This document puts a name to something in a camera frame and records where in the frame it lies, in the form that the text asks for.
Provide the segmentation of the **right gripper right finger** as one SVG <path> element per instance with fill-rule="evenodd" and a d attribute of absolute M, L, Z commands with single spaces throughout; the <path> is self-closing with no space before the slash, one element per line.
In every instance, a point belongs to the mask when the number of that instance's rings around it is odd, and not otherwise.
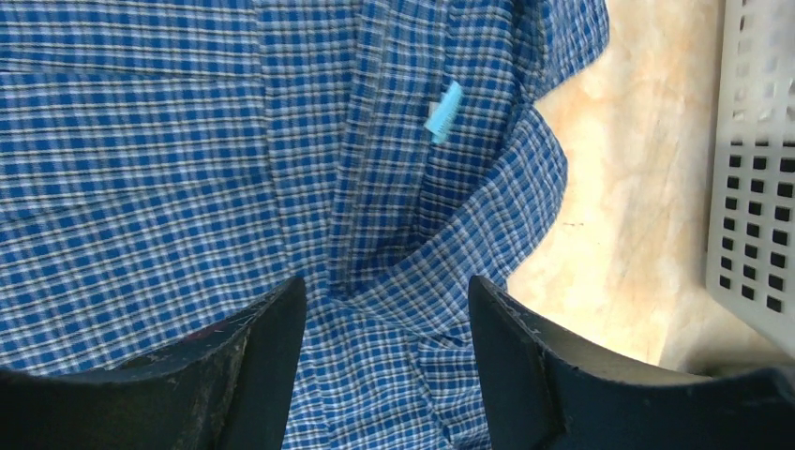
<path fill-rule="evenodd" d="M 496 449 L 790 449 L 794 369 L 722 377 L 640 362 L 469 283 L 472 341 Z"/>

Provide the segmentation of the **blue checkered long sleeve shirt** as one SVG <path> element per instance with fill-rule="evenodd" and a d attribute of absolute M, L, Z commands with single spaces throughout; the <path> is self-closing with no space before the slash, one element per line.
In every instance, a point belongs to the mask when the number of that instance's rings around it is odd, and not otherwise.
<path fill-rule="evenodd" d="M 488 449 L 469 280 L 555 221 L 535 104 L 608 40 L 602 1 L 3 2 L 2 367 L 110 368 L 298 276 L 286 448 Z"/>

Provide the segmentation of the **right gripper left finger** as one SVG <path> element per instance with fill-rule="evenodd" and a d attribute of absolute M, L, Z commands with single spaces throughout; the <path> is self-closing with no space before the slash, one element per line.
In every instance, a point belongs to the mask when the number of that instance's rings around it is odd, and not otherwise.
<path fill-rule="evenodd" d="M 119 367 L 1 373 L 5 449 L 279 449 L 307 314 L 293 277 Z"/>

